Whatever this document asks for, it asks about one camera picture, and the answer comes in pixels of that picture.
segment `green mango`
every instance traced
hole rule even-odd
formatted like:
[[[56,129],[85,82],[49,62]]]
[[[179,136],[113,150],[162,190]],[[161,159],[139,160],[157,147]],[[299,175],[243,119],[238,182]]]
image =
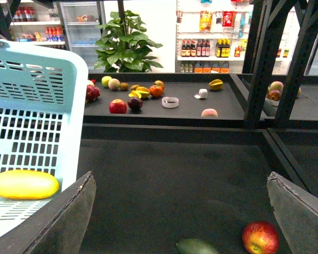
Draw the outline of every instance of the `green mango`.
[[[213,246],[195,238],[180,240],[176,247],[180,254],[219,254]]]

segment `green leaves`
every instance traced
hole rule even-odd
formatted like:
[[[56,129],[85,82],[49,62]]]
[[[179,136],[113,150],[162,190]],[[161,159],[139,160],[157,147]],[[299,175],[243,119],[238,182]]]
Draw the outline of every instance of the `green leaves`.
[[[151,47],[160,48],[163,45],[150,40],[144,32],[145,24],[139,14],[125,11],[122,21],[118,12],[111,12],[112,20],[107,24],[97,26],[103,29],[101,39],[95,42],[99,47],[95,52],[98,59],[94,68],[105,68],[104,72],[148,72],[151,66],[163,68],[160,63],[152,61],[155,56],[148,56]]]
[[[110,57],[107,57],[107,62],[110,65],[113,65],[115,62],[117,62],[122,56],[121,52],[116,52],[114,54],[112,54]]]

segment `light blue plastic basket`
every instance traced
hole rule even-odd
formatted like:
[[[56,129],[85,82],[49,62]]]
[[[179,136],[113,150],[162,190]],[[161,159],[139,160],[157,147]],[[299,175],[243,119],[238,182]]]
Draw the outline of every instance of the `light blue plastic basket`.
[[[87,77],[75,53],[0,40],[0,173],[47,172],[62,191],[75,182]],[[0,236],[49,200],[0,198]]]

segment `white tape roll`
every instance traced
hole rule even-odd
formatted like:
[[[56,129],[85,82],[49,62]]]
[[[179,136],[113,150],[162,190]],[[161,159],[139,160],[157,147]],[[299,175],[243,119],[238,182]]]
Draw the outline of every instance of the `white tape roll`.
[[[195,98],[197,99],[205,99],[207,97],[207,90],[206,89],[200,89],[199,93],[195,94]]]
[[[179,105],[179,99],[175,97],[164,97],[161,99],[161,102],[163,106],[167,108],[174,108]]]

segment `glass door fridge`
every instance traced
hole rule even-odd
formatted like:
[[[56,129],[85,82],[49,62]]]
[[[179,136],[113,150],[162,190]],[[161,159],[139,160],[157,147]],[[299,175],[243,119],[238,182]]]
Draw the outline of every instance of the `glass door fridge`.
[[[58,3],[64,25],[68,49],[81,56],[89,67],[89,73],[101,73],[94,69],[98,59],[94,43],[101,38],[97,25],[105,24],[103,2],[62,2]]]

